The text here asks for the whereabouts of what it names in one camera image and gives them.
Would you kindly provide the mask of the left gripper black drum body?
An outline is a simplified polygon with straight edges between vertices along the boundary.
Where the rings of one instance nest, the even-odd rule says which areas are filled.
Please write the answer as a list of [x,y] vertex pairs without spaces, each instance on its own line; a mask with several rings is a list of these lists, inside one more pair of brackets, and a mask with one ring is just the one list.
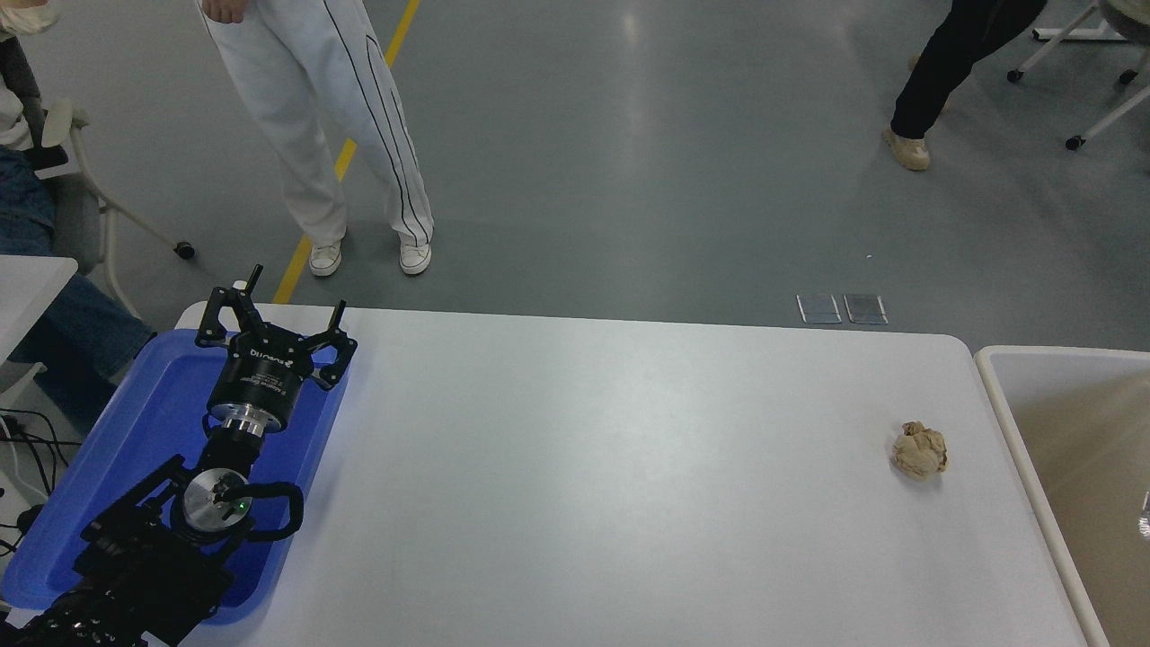
[[218,421],[243,410],[258,410],[273,429],[285,429],[314,362],[305,339],[285,329],[239,332],[227,340],[227,363],[207,401]]

